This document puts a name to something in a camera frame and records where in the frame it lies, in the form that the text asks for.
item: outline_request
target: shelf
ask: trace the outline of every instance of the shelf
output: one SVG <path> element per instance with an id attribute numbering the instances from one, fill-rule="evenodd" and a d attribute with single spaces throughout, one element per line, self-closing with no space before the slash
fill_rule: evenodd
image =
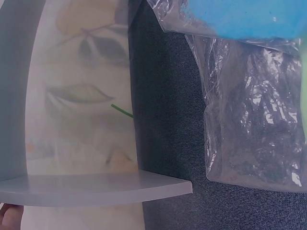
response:
<path id="1" fill-rule="evenodd" d="M 41 207 L 110 206 L 192 193 L 192 184 L 152 172 L 28 175 L 0 182 L 1 202 Z"/>

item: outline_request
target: clear plastic bag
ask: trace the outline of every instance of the clear plastic bag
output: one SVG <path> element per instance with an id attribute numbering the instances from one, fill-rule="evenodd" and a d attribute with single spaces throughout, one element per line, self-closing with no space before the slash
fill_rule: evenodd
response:
<path id="1" fill-rule="evenodd" d="M 299 56 L 187 35 L 206 101 L 206 173 L 226 184 L 307 192 Z"/>
<path id="2" fill-rule="evenodd" d="M 231 38 L 293 55 L 307 28 L 305 0 L 148 2 L 164 31 Z"/>

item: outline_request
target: corner shelf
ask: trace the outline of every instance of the corner shelf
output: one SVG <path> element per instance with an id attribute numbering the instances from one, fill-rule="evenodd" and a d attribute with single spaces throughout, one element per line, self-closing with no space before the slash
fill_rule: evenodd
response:
<path id="1" fill-rule="evenodd" d="M 26 206 L 107 206 L 192 193 L 191 182 L 151 172 L 28 175 L 25 102 L 44 0 L 6 0 L 0 9 L 0 202 Z"/>
<path id="2" fill-rule="evenodd" d="M 1 202 L 41 207 L 121 205 L 188 193 L 191 182 L 146 171 L 28 175 L 0 182 Z"/>

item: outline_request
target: green object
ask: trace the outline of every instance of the green object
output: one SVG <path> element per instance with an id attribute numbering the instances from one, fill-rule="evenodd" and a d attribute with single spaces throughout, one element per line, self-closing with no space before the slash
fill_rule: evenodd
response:
<path id="1" fill-rule="evenodd" d="M 132 117 L 132 118 L 133 118 L 133 115 L 132 115 L 132 114 L 130 114 L 130 113 L 128 113 L 127 111 L 125 111 L 125 110 L 123 110 L 123 109 L 121 109 L 121 108 L 117 107 L 117 106 L 116 106 L 116 105 L 114 105 L 114 104 L 111 104 L 111 106 L 112 106 L 113 108 L 115 108 L 116 110 L 120 111 L 121 113 L 123 113 L 123 114 L 125 114 L 125 115 L 127 115 L 127 116 L 129 116 L 129 117 Z"/>

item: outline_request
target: floral wallpaper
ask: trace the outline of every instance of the floral wallpaper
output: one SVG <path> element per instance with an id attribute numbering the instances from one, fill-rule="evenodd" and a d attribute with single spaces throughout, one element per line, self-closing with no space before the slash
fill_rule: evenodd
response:
<path id="1" fill-rule="evenodd" d="M 137 170 L 128 0 L 47 0 L 26 99 L 29 174 Z M 23 229 L 143 230 L 141 204 L 26 207 Z"/>

